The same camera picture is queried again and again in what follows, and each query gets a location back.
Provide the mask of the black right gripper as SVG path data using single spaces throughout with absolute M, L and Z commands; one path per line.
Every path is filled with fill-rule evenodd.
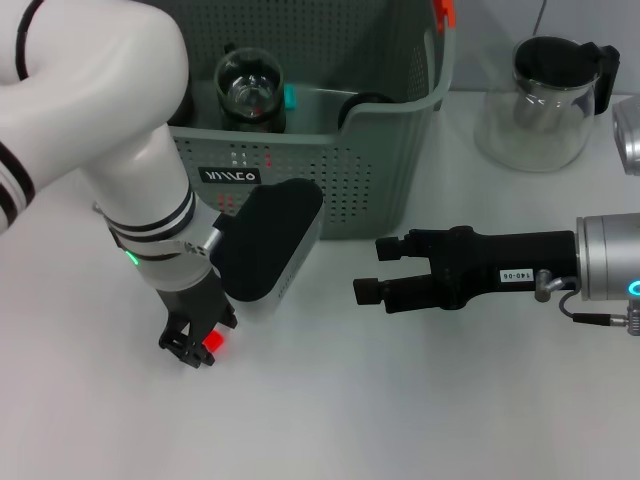
M 430 275 L 355 279 L 358 305 L 384 304 L 388 314 L 430 308 L 459 310 L 489 293 L 533 292 L 541 271 L 549 281 L 578 274 L 571 231 L 483 235 L 468 226 L 410 230 L 375 241 L 379 261 L 428 258 Z

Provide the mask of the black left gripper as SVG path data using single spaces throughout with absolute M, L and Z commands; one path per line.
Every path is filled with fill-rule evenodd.
M 192 335 L 208 336 L 217 324 L 229 329 L 238 325 L 235 309 L 229 303 L 217 274 L 210 271 L 189 288 L 174 292 L 158 290 L 157 293 L 169 313 L 159 338 L 159 347 L 192 368 L 212 366 L 215 362 L 213 354 Z

